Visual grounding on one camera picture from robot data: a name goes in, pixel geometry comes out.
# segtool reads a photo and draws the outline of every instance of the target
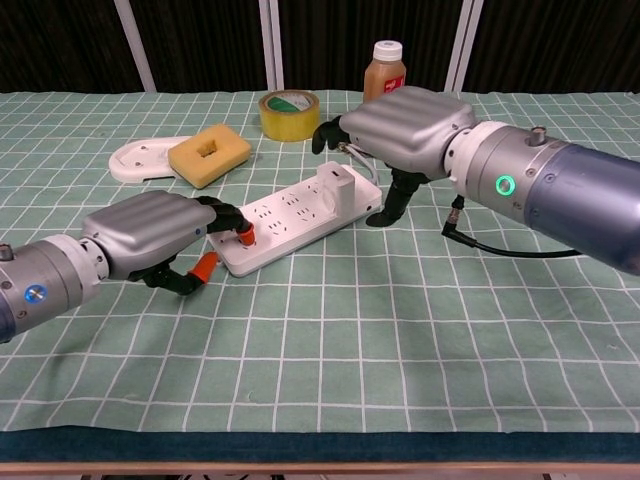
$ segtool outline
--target black cable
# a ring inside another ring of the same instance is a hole
[[[495,248],[490,245],[478,242],[473,237],[465,235],[457,230],[458,217],[460,212],[464,208],[464,197],[458,195],[456,199],[451,203],[451,212],[447,217],[447,221],[442,229],[442,235],[455,242],[467,245],[471,248],[477,248],[494,255],[500,255],[503,257],[516,257],[516,258],[566,258],[582,255],[577,250],[560,250],[555,252],[520,252],[517,250],[504,250],[502,248]]]

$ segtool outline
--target yellow sponge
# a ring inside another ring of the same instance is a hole
[[[219,124],[169,149],[169,165],[200,189],[249,158],[251,145],[226,125]]]

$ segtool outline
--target black curtain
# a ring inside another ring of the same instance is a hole
[[[445,85],[462,0],[279,0],[287,88],[362,91],[378,40],[402,42],[407,84]]]
[[[464,90],[640,91],[640,0],[485,0]]]
[[[0,91],[140,91],[113,0],[0,1]]]
[[[131,0],[161,92],[267,88],[257,0]]]

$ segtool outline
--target power outlet socket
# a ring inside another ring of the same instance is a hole
[[[256,241],[243,245],[232,232],[209,241],[236,277],[246,276],[359,218],[377,211],[382,191],[349,165],[327,162],[317,174],[240,207]]]

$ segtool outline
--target white bottle cap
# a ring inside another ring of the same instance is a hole
[[[383,62],[402,59],[402,44],[394,40],[381,40],[373,47],[373,58]]]

